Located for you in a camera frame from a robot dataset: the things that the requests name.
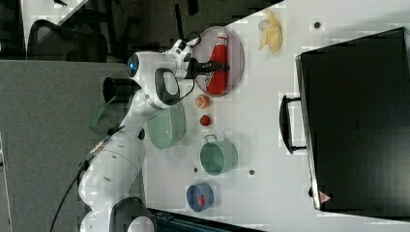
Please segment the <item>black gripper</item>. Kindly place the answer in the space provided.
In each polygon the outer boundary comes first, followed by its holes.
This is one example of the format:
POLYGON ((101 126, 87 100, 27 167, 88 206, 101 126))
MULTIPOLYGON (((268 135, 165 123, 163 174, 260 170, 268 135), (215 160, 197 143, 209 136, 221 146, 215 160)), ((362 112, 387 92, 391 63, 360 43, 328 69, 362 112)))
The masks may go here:
POLYGON ((187 69, 187 78, 197 78, 199 75, 204 75, 208 71, 210 72, 228 72, 230 66, 223 63, 200 63, 195 58, 192 58, 189 62, 187 69))

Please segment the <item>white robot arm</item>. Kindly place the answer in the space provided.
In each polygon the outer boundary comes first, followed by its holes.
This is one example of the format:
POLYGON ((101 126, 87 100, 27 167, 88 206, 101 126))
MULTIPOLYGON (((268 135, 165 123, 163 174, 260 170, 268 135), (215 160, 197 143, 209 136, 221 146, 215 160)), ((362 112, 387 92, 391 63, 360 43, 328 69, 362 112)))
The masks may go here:
POLYGON ((146 149, 140 141, 143 126, 159 111, 182 97, 179 82, 200 74, 227 71, 226 61, 200 63, 192 57, 193 46, 179 40, 166 52, 140 51, 128 60, 132 92, 130 108, 113 134, 86 158, 87 167, 78 194, 91 208, 79 232, 156 232, 154 216, 130 189, 142 168, 146 149))

